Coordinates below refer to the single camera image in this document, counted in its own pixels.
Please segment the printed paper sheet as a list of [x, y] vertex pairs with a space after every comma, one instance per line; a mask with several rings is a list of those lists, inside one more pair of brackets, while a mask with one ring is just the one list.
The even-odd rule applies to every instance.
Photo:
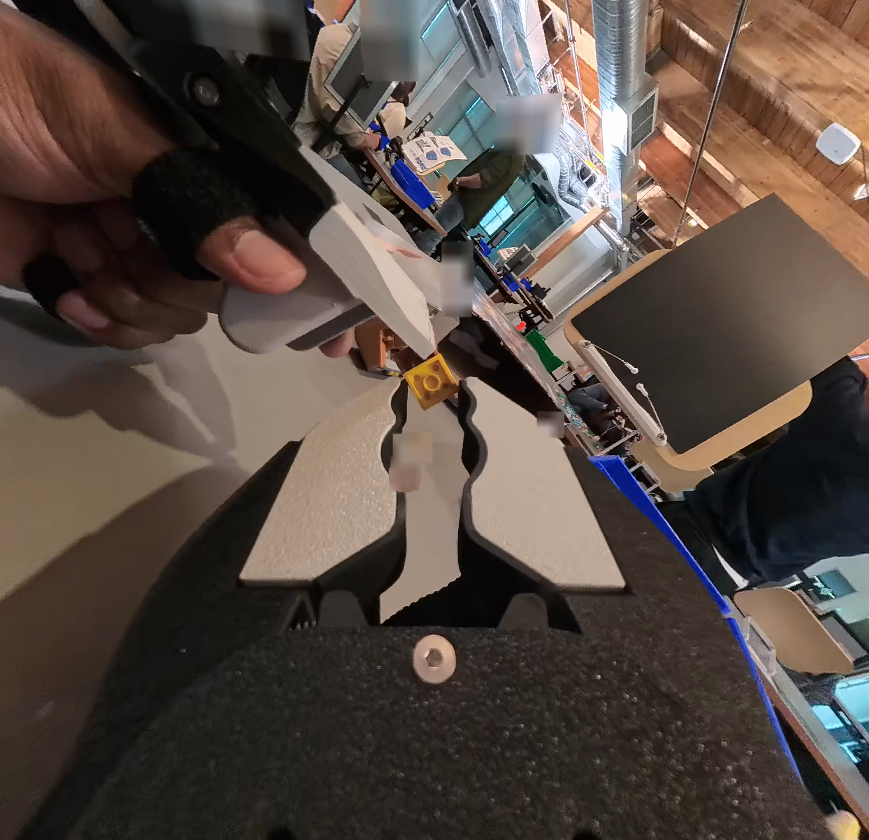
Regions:
[[424, 132], [403, 143], [402, 155], [408, 167], [419, 177], [437, 171], [452, 162], [468, 158], [450, 137]]

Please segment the wood-framed black screen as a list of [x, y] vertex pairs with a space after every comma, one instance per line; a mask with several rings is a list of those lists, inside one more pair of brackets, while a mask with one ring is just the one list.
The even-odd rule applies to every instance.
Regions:
[[563, 332], [640, 370], [668, 444], [642, 437], [700, 473], [802, 414], [811, 379], [866, 341], [867, 324], [867, 276], [768, 195], [618, 274]]

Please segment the white screen stand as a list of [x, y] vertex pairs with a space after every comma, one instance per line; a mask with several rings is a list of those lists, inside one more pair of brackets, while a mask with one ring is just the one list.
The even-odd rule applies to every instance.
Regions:
[[668, 444], [668, 435], [659, 418], [640, 370], [613, 352], [592, 343], [572, 327], [567, 333], [574, 350], [619, 405], [629, 422], [644, 438], [657, 447]]

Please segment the white wall device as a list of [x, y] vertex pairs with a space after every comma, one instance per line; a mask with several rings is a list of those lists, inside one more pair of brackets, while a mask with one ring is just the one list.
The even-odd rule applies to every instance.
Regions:
[[861, 140], [853, 131], [836, 122], [822, 129], [815, 140], [816, 151], [837, 166], [852, 161], [861, 146]]

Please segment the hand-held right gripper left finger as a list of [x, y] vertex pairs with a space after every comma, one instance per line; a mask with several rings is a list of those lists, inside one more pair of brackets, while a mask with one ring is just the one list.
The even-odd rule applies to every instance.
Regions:
[[248, 586], [352, 593], [368, 621], [407, 553], [406, 497], [390, 483], [407, 385], [391, 379], [332, 412], [301, 441], [240, 573]]

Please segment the small yellow brick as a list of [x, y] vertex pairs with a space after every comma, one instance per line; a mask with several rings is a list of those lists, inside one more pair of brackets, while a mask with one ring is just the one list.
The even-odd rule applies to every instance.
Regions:
[[429, 410], [458, 395], [459, 381], [440, 353], [435, 353], [402, 374], [420, 408]]

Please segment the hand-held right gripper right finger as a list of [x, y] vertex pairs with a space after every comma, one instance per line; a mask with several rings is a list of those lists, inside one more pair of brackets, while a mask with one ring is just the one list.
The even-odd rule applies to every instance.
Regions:
[[569, 598], [624, 593], [625, 577], [573, 468], [570, 452], [530, 412], [479, 378], [460, 385], [460, 572], [487, 617], [520, 594], [551, 621], [573, 621]]

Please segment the person's left hand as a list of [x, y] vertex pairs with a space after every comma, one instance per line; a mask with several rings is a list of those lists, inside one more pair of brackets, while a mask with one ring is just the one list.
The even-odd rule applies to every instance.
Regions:
[[187, 280], [140, 231], [134, 179], [177, 145], [121, 73], [2, 5], [2, 284], [40, 256], [77, 285], [60, 318], [101, 345], [136, 349], [193, 334], [220, 287]]

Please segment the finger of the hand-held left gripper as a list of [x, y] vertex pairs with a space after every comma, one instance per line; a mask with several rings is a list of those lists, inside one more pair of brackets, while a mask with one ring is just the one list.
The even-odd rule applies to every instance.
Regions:
[[330, 163], [305, 146], [297, 156], [301, 178], [324, 204], [305, 225], [311, 248], [353, 297], [427, 359], [437, 349], [432, 313], [442, 310], [440, 264]]

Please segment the silver ceiling duct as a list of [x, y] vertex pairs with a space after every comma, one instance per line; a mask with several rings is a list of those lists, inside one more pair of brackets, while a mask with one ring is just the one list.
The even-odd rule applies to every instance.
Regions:
[[649, 0], [591, 0], [591, 5], [608, 208], [613, 229], [626, 237], [639, 181], [640, 143], [631, 141], [631, 123], [654, 85], [646, 74]]

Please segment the blue plastic bin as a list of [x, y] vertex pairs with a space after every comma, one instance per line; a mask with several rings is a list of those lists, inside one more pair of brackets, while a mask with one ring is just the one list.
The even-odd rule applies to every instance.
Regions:
[[739, 611], [731, 598], [723, 595], [712, 584], [710, 577], [701, 568], [701, 565], [689, 552], [668, 521], [659, 513], [650, 495], [620, 458], [614, 455], [598, 455], [590, 457], [589, 462], [602, 472], [636, 509], [646, 516], [646, 519], [661, 532], [695, 573], [733, 633], [757, 685], [762, 704], [766, 712], [772, 717], [771, 721], [776, 723], [775, 708], [766, 691], [766, 682], [775, 677], [778, 669], [778, 657], [766, 633], [751, 617]]

